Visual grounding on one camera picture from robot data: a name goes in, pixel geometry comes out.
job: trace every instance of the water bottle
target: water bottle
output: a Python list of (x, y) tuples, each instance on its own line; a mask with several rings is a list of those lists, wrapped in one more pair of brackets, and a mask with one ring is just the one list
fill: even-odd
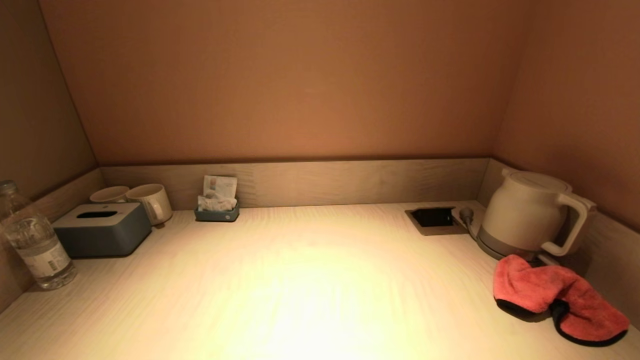
[(0, 181), (0, 231), (41, 288), (56, 289), (76, 277), (77, 270), (51, 223), (12, 180)]

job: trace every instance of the towel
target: towel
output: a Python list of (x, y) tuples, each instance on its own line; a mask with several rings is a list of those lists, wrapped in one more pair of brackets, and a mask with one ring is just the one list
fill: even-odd
[(532, 268), (517, 255), (498, 262), (493, 297), (512, 315), (536, 315), (550, 309), (556, 331), (580, 345), (612, 345), (629, 328), (629, 319), (575, 272), (562, 266)]

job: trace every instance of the kettle base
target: kettle base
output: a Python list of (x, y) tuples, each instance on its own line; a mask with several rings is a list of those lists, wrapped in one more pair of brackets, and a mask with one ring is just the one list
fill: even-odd
[(478, 247), (494, 259), (500, 260), (507, 255), (516, 254), (530, 264), (537, 264), (540, 262), (536, 252), (520, 249), (503, 243), (502, 241), (494, 238), (491, 234), (487, 233), (482, 226), (480, 227), (480, 231), (478, 231), (477, 237)]

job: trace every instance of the electric kettle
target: electric kettle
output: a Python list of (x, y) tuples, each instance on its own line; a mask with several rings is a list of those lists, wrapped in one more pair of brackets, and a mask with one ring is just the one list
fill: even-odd
[[(504, 169), (502, 176), (504, 182), (484, 214), (478, 245), (497, 259), (516, 254), (530, 262), (542, 250), (554, 256), (575, 252), (596, 213), (596, 204), (575, 195), (569, 184), (554, 177), (513, 169)], [(554, 240), (567, 206), (579, 217), (559, 246)]]

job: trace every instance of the white mug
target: white mug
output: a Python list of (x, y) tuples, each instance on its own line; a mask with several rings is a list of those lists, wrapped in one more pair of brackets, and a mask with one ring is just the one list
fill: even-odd
[(173, 215), (169, 198), (164, 186), (147, 184), (133, 188), (127, 192), (129, 202), (139, 202), (145, 207), (151, 225), (162, 224)]
[(95, 204), (103, 202), (127, 202), (128, 186), (112, 186), (99, 190), (89, 197), (89, 200)]

